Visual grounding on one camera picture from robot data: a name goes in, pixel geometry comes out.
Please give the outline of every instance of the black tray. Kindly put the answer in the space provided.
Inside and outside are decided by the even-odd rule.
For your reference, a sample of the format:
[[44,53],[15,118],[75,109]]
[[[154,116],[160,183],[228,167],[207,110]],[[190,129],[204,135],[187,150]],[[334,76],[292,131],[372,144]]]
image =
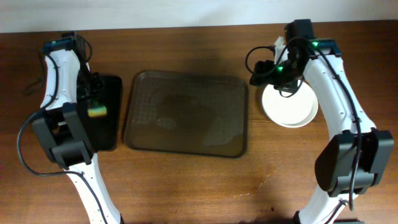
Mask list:
[[124,141],[132,149],[240,157],[248,87],[235,77],[146,71],[134,80]]

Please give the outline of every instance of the white background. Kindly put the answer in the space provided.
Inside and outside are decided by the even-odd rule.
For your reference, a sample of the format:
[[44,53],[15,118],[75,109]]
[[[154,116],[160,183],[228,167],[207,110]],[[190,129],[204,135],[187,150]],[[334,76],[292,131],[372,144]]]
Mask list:
[[398,19],[397,0],[0,0],[0,32]]

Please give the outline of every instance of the white plate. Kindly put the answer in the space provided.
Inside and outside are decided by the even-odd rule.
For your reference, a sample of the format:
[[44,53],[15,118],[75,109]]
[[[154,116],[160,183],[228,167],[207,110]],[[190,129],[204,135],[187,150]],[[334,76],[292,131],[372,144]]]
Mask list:
[[[284,96],[291,93],[282,92]],[[262,108],[273,122],[286,128],[299,128],[317,115],[318,99],[305,82],[298,92],[289,98],[279,95],[273,85],[267,85],[262,93]]]

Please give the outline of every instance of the wooden table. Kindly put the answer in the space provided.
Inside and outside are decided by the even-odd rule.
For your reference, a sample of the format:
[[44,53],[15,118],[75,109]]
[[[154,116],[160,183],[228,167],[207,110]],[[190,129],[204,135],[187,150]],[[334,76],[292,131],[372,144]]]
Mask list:
[[[176,29],[90,30],[80,32],[93,46],[91,68],[123,79],[117,149],[100,152],[109,194],[126,223],[238,223],[292,218],[317,184],[315,159],[328,142],[322,112],[307,126],[287,129],[270,121],[249,87],[249,143],[241,159],[133,151],[122,140],[127,99],[141,70],[233,75],[248,82],[247,52],[273,44],[285,24]],[[346,74],[368,116],[398,136],[397,21],[334,22],[313,25],[317,37],[334,38]],[[68,177],[36,177],[21,166],[17,132],[36,110],[43,91],[23,89],[42,72],[37,52],[59,32],[0,34],[0,223],[88,223]],[[258,51],[249,63],[271,59]],[[30,129],[22,139],[28,163],[56,171]],[[378,187],[355,200],[355,211],[340,218],[367,223],[398,220],[398,149]]]

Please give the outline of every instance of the wood grain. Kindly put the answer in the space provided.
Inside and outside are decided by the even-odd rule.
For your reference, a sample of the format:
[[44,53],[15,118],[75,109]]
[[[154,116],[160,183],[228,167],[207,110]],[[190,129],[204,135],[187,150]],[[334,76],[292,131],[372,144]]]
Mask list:
[[[94,49],[91,68],[123,79],[118,147],[101,152],[99,164],[109,194],[126,223],[238,223],[292,218],[315,186],[315,159],[328,142],[322,112],[307,126],[286,129],[270,121],[249,87],[249,144],[241,159],[132,151],[122,140],[132,79],[161,69],[233,75],[248,81],[244,57],[272,44],[284,24],[178,29],[90,30],[80,32]],[[318,37],[336,39],[348,79],[379,129],[398,136],[397,21],[316,23]],[[16,153],[16,136],[43,91],[23,89],[41,76],[37,52],[59,32],[0,34],[0,223],[89,223],[67,177],[40,178],[26,172]],[[272,58],[258,51],[249,63]],[[22,139],[28,163],[56,171],[29,129]],[[398,220],[398,150],[383,180],[346,208],[341,218],[367,223]]]

